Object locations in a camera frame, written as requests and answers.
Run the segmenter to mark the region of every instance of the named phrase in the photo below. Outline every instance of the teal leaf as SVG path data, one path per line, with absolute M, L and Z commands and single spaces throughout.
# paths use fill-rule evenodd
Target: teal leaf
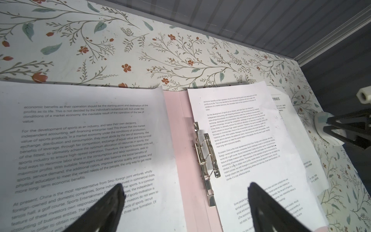
M 337 205 L 335 205 L 335 204 L 331 204 L 334 208 L 337 208 L 338 210 L 340 210 L 339 209 L 339 207 L 337 206 Z
M 357 199 L 357 195 L 355 194 L 354 189 L 353 189 L 353 196 L 354 196 L 354 199 Z
M 62 43 L 54 45 L 54 46 L 48 46 L 48 47 L 41 49 L 40 52 L 43 53 L 44 55 L 49 55 L 50 53 L 57 51 L 61 45 Z
M 33 32 L 33 24 L 32 23 L 25 23 L 22 26 L 22 31 L 26 34 L 26 36 L 32 41 Z
M 153 27 L 151 27 L 151 25 L 149 25 L 148 23 L 144 22 L 144 25 L 149 29 L 149 30 L 153 30 Z
M 211 63 L 213 63 L 213 64 L 215 64 L 215 65 L 218 65 L 217 63 L 215 63 L 211 58 L 210 58 L 210 60 L 211 60 Z
M 98 22 L 98 24 L 94 28 L 94 34 L 98 31 L 105 29 L 106 27 L 107 27 L 107 24 L 105 24 L 104 22 Z
M 47 8 L 36 8 L 33 10 L 33 12 L 41 12 L 41 13 L 44 13 L 44 12 L 51 12 L 51 11 L 55 11 L 53 9 L 47 9 Z
M 88 2 L 88 7 L 89 7 L 89 9 L 91 9 L 92 11 L 95 11 L 95 12 L 98 12 L 99 13 L 99 11 L 97 10 L 97 9 L 95 9 L 89 2 Z

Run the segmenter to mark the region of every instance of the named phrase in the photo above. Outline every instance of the metal clip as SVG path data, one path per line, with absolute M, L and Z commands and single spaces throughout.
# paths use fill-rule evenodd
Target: metal clip
M 196 143 L 195 143 L 195 148 L 196 148 L 196 153 L 197 153 L 197 157 L 198 157 L 198 162 L 200 163 L 200 169 L 201 169 L 201 174 L 202 174 L 202 180 L 205 184 L 205 190 L 206 190 L 206 196 L 207 196 L 207 199 L 208 199 L 208 202 L 209 202 L 209 206 L 212 207 L 212 206 L 216 206 L 215 204 L 215 199 L 214 199 L 214 191 L 211 187 L 211 183 L 210 183 L 210 175 L 208 174 L 207 172 L 207 167 L 206 167 L 206 159 L 203 155 L 203 152 L 202 152 L 202 143 L 200 143 L 200 139 L 198 137 L 198 122 L 195 122 L 194 123 L 194 131 L 196 133 Z M 209 151 L 209 155 L 210 156 L 210 159 L 211 159 L 211 163 L 213 165 L 213 172 L 215 174 L 215 177 L 218 178 L 220 177 L 220 172 L 219 172 L 219 168 L 218 168 L 218 165 L 216 163 L 216 157 L 215 157 L 215 153 L 214 153 L 214 149 L 211 145 L 211 142 L 210 142 L 210 137 L 208 134 L 204 134 L 204 137 L 205 137 L 205 142 L 206 142 L 206 146 L 207 146 L 207 149 Z

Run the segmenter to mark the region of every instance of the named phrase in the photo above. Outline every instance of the white cylindrical object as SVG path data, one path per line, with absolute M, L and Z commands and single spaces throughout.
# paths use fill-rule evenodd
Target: white cylindrical object
M 357 98 L 362 104 L 371 103 L 371 85 L 359 89 L 357 93 Z

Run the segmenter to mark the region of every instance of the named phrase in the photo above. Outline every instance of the floral pattern surface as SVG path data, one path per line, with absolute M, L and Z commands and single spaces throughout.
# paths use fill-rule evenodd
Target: floral pattern surface
M 297 62 L 88 1 L 0 0 L 0 79 L 169 91 L 265 81 L 281 86 L 330 189 L 329 231 L 367 231 L 371 198 L 342 147 L 316 133 L 322 111 Z

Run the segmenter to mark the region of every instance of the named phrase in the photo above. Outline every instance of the dark striped wall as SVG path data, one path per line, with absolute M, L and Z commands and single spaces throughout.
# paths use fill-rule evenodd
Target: dark striped wall
M 371 108 L 356 97 L 371 85 L 371 23 L 301 67 L 324 111 L 342 115 Z M 344 145 L 368 191 L 371 191 L 371 152 Z
M 291 58 L 371 4 L 371 0 L 108 1 Z

